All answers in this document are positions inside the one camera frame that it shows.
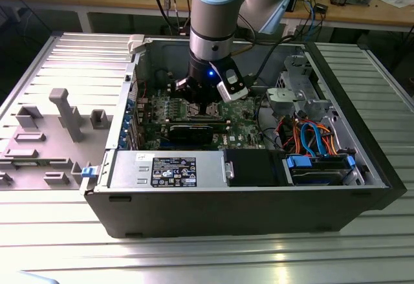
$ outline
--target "blue latch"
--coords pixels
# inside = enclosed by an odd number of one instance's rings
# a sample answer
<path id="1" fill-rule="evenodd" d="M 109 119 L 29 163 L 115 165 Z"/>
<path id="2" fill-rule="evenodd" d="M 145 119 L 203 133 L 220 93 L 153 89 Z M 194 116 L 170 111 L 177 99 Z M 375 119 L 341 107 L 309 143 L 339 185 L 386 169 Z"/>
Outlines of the blue latch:
<path id="1" fill-rule="evenodd" d="M 81 172 L 82 177 L 97 177 L 99 175 L 100 166 L 88 166 L 83 168 Z"/>
<path id="2" fill-rule="evenodd" d="M 312 162 L 311 158 L 306 156 L 290 156 L 287 159 L 287 166 L 289 168 L 297 167 L 297 168 L 311 168 Z"/>
<path id="3" fill-rule="evenodd" d="M 352 168 L 355 168 L 355 159 L 352 156 L 347 157 L 348 163 Z"/>

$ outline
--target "motherboard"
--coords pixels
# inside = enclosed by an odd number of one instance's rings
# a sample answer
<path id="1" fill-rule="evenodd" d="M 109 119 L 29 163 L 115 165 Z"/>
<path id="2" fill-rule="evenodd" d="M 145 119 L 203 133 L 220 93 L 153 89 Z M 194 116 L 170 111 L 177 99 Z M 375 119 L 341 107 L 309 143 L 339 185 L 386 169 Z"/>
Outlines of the motherboard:
<path id="1" fill-rule="evenodd" d="M 255 118 L 254 98 L 231 103 L 213 103 L 204 115 L 197 104 L 172 98 L 157 90 L 139 98 L 128 149 L 218 150 L 265 148 Z"/>

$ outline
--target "blue cable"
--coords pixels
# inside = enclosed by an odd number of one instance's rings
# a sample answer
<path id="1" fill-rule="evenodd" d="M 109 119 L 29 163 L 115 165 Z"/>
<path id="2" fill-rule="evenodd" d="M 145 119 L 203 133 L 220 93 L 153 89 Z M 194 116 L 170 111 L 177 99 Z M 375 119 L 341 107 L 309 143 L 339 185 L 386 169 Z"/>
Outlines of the blue cable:
<path id="1" fill-rule="evenodd" d="M 315 22 L 315 11 L 313 10 L 313 7 L 312 7 L 310 2 L 308 2 L 307 0 L 303 0 L 303 2 L 309 6 L 310 14 L 312 16 L 312 22 L 310 22 L 310 28 L 308 30 L 308 33 L 306 34 L 306 37 L 305 37 L 305 41 L 308 41 L 309 38 L 310 38 L 309 35 L 311 34 L 312 29 L 313 29 L 313 23 Z"/>
<path id="2" fill-rule="evenodd" d="M 300 129 L 300 141 L 302 143 L 303 148 L 305 148 L 310 153 L 310 155 L 312 155 L 312 157 L 316 157 L 316 154 L 313 152 L 313 150 L 309 148 L 308 145 L 306 144 L 305 131 L 306 131 L 307 126 L 312 126 L 313 130 L 315 131 L 316 144 L 318 145 L 318 150 L 320 154 L 323 156 L 326 155 L 326 150 L 322 144 L 321 133 L 319 132 L 318 127 L 316 127 L 315 124 L 311 124 L 309 122 L 304 124 L 302 128 Z"/>

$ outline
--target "papers on desk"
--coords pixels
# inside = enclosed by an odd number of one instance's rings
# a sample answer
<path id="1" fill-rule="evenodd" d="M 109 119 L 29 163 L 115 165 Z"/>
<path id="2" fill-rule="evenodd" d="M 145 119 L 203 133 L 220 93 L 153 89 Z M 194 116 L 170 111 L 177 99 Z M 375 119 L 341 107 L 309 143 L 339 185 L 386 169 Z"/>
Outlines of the papers on desk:
<path id="1" fill-rule="evenodd" d="M 380 1 L 393 5 L 394 7 L 397 7 L 397 8 L 402 8 L 402 7 L 413 4 L 413 0 L 380 0 Z"/>

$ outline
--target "sticker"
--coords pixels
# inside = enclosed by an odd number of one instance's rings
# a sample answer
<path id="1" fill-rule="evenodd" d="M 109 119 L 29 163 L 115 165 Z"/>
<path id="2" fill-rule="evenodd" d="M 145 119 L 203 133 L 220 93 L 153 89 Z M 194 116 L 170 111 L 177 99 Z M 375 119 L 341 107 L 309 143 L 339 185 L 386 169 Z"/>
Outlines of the sticker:
<path id="1" fill-rule="evenodd" d="M 137 153 L 135 161 L 152 161 L 154 157 L 154 153 Z"/>
<path id="2" fill-rule="evenodd" d="M 154 158 L 154 154 L 150 155 L 153 160 L 152 187 L 197 187 L 195 158 Z"/>

